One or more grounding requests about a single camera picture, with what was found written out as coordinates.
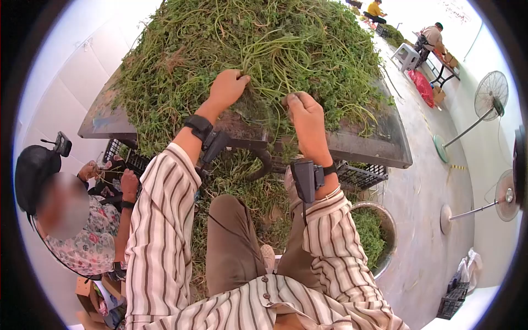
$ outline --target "fan base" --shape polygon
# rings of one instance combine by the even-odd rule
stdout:
[[[440,210],[440,230],[444,235],[451,231],[452,221],[449,219],[452,216],[451,208],[448,204],[444,204]]]
[[[442,159],[444,163],[448,163],[449,156],[447,155],[446,148],[444,147],[444,139],[440,135],[435,134],[435,136],[432,137],[432,141],[435,144],[436,152],[438,152],[440,159]]]

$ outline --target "brown pants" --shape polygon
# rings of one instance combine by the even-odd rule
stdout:
[[[293,223],[277,273],[320,291],[319,280],[310,266],[313,257],[303,250],[302,204],[294,186],[288,194]],[[266,274],[255,228],[244,203],[231,195],[216,197],[211,202],[207,226],[205,278],[210,296]]]

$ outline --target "concrete floor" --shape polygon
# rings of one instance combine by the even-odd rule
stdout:
[[[373,188],[371,199],[391,212],[398,233],[395,258],[376,282],[394,312],[411,329],[420,329],[435,318],[449,280],[473,246],[474,217],[456,222],[446,236],[440,231],[440,208],[449,203],[453,214],[470,210],[472,186],[469,172],[443,163],[432,142],[434,134],[441,134],[445,140],[457,135],[448,112],[457,109],[429,108],[409,76],[390,61],[395,50],[377,35],[374,40],[386,61],[387,73],[401,95],[398,96],[384,73],[413,158],[410,168],[390,168],[389,179]],[[449,146],[448,154],[452,164],[467,168],[460,142]]]

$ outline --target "stainless steel bowl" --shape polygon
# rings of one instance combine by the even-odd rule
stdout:
[[[383,249],[383,252],[381,252],[381,255],[376,263],[376,268],[371,269],[372,275],[374,276],[374,279],[376,280],[380,276],[382,276],[383,273],[387,270],[387,268],[389,267],[389,264],[391,263],[393,255],[396,253],[396,243],[398,241],[398,235],[396,232],[396,223],[394,222],[394,219],[392,218],[389,211],[378,203],[369,202],[369,201],[358,202],[358,203],[352,204],[351,210],[355,210],[359,208],[371,208],[375,210],[381,219],[380,227],[385,233],[385,237],[384,237],[384,240],[386,242],[385,248]]]

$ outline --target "white striped shirt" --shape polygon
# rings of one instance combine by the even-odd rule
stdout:
[[[383,299],[337,191],[306,210],[304,250],[323,293],[292,278],[265,275],[190,305],[194,193],[201,184],[187,154],[171,143],[141,177],[128,258],[127,329],[273,329],[296,313],[306,329],[408,329]]]

